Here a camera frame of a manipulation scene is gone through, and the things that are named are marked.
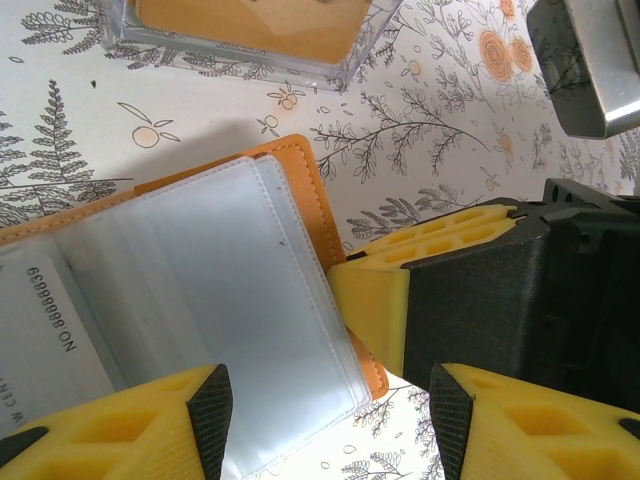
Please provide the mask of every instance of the orange flower drawing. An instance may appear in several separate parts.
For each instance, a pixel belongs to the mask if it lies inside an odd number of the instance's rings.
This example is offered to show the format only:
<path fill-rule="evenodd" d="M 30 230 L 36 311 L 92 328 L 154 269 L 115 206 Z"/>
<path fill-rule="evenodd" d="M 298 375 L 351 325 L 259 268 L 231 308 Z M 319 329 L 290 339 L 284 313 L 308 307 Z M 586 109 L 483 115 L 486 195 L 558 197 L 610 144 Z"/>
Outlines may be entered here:
<path fill-rule="evenodd" d="M 502 83 L 511 80 L 509 50 L 497 33 L 482 32 L 480 35 L 480 55 L 493 78 Z"/>
<path fill-rule="evenodd" d="M 511 44 L 511 58 L 519 68 L 528 72 L 533 67 L 531 48 L 521 38 L 516 38 Z"/>
<path fill-rule="evenodd" d="M 509 20 L 516 16 L 515 8 L 513 8 L 513 0 L 500 0 L 500 10 Z"/>

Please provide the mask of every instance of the clear plastic box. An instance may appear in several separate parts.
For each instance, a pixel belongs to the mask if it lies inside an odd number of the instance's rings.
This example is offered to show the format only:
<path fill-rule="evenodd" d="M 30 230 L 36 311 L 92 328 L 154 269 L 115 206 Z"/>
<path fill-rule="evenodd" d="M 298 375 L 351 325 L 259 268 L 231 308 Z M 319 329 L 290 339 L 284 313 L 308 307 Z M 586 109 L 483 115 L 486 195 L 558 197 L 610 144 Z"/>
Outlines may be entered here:
<path fill-rule="evenodd" d="M 102 44 L 130 68 L 344 91 L 402 0 L 102 0 Z"/>

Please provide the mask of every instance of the leather wallet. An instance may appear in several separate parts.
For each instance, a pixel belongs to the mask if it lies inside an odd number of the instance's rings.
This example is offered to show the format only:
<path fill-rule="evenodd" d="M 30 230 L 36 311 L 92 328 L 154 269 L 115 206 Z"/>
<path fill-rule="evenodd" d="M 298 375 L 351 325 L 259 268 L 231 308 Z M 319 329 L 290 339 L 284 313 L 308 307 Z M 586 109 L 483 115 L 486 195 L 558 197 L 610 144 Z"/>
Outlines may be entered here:
<path fill-rule="evenodd" d="M 135 0 L 145 26 L 331 64 L 351 51 L 370 0 Z"/>
<path fill-rule="evenodd" d="M 301 135 L 285 137 L 222 160 L 144 183 L 131 190 L 73 210 L 39 218 L 24 225 L 8 227 L 0 231 L 0 246 L 16 243 L 30 236 L 52 232 L 63 226 L 79 222 L 142 194 L 205 172 L 239 157 L 259 158 L 269 154 L 276 157 L 282 165 L 304 225 L 326 273 L 333 265 L 344 262 L 345 256 L 327 194 L 315 166 L 313 153 L 308 141 Z M 374 399 L 380 398 L 389 389 L 386 372 L 362 342 L 352 332 L 349 333 L 372 396 Z"/>

